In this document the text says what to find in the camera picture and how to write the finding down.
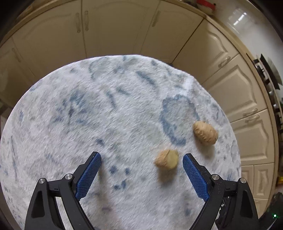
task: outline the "upper cabinet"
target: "upper cabinet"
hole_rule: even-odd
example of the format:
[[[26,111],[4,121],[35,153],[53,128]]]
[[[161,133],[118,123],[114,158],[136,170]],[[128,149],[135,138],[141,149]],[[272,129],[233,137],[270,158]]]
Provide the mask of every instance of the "upper cabinet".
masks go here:
[[[14,107],[33,83],[34,75],[8,39],[0,48],[0,99]]]
[[[203,87],[230,122],[267,108],[256,78],[240,54],[203,83]]]
[[[200,84],[232,60],[238,51],[211,23],[203,20],[173,62]]]
[[[81,1],[40,14],[15,32],[13,39],[37,80],[59,67],[85,59]]]
[[[83,0],[87,57],[139,54],[158,0]]]
[[[161,1],[147,32],[141,55],[172,63],[201,21],[201,16]]]

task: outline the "blue gripper pad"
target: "blue gripper pad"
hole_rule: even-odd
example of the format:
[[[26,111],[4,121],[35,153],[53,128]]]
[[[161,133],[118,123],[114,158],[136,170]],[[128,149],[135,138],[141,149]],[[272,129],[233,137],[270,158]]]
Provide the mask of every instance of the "blue gripper pad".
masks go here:
[[[101,166],[101,156],[99,153],[96,153],[92,161],[89,163],[88,167],[82,174],[81,178],[77,183],[77,192],[75,197],[77,200],[84,198],[87,195],[87,192]]]
[[[184,155],[183,157],[183,168],[186,171],[186,174],[188,175],[198,197],[202,198],[206,202],[209,198],[207,183],[187,155]]]

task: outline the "kitchen cabinet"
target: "kitchen cabinet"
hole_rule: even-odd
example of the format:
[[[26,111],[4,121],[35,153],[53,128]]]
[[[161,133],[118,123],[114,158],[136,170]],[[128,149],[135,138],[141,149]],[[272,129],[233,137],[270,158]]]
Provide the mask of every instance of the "kitchen cabinet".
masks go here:
[[[87,57],[139,54],[158,0],[83,0]]]
[[[66,64],[86,58],[81,1],[65,3],[35,17],[13,40],[37,80]]]
[[[233,44],[204,19],[173,61],[173,66],[191,74],[202,84],[237,54]]]
[[[254,166],[253,165],[243,165],[241,167],[242,175],[248,182],[251,192],[254,188]]]
[[[260,218],[265,212],[268,199],[254,199],[254,202],[256,204],[256,210],[258,212],[258,218]]]
[[[254,166],[254,198],[269,198],[273,173],[274,163]]]
[[[13,40],[0,47],[0,99],[14,107],[34,83],[34,75],[20,56]]]
[[[267,109],[232,122],[231,126],[237,139],[242,165],[274,162],[274,136]]]
[[[161,1],[148,29],[141,55],[172,63],[202,19],[185,8]]]
[[[267,108],[256,78],[240,54],[205,81],[203,87],[230,122]]]

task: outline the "red object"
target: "red object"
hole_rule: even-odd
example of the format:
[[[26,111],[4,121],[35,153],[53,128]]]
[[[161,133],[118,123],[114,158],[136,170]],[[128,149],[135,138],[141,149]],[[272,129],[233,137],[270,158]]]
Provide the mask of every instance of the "red object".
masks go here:
[[[215,5],[206,1],[206,0],[197,0],[196,1],[197,4],[203,5],[205,7],[209,7],[212,10],[215,10]]]

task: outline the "metal screw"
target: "metal screw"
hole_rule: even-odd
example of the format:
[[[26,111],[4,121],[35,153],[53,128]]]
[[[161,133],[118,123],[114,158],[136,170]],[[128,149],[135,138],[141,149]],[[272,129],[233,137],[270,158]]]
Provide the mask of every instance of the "metal screw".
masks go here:
[[[212,179],[218,180],[218,179],[219,179],[219,176],[218,176],[217,174],[213,174],[213,175],[212,175]]]
[[[247,180],[245,178],[241,178],[240,181],[244,184],[247,183]]]
[[[38,183],[40,183],[40,184],[43,184],[45,182],[45,179],[44,178],[40,178],[39,180],[38,180]]]
[[[65,179],[67,179],[67,180],[69,180],[69,179],[71,179],[73,177],[73,175],[72,174],[67,174],[66,176],[65,176]]]

